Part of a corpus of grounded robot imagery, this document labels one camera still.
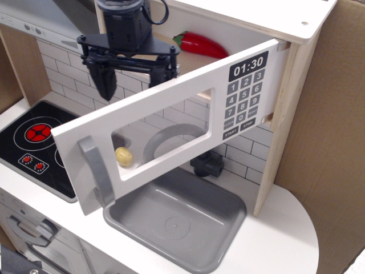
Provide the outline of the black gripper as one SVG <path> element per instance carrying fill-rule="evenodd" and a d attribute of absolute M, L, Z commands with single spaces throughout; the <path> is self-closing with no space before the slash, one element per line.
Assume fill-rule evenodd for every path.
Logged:
<path fill-rule="evenodd" d="M 177 77 L 179 49 L 162 42 L 152 34 L 153 25 L 162 25 L 169 8 L 159 21 L 154 21 L 149 5 L 99 5 L 105 34 L 80 35 L 83 64 L 100 96 L 110 101 L 116 91 L 114 69 L 149 73 L 149 88 Z"/>

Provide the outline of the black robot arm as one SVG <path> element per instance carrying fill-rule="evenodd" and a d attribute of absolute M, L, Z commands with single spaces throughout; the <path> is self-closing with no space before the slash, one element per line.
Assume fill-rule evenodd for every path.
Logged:
<path fill-rule="evenodd" d="M 98 1 L 106 33 L 81 35 L 82 61 L 105 100 L 111 100 L 116 86 L 116 70 L 150 76 L 150 87 L 177 77 L 179 49 L 152 34 L 149 1 Z"/>

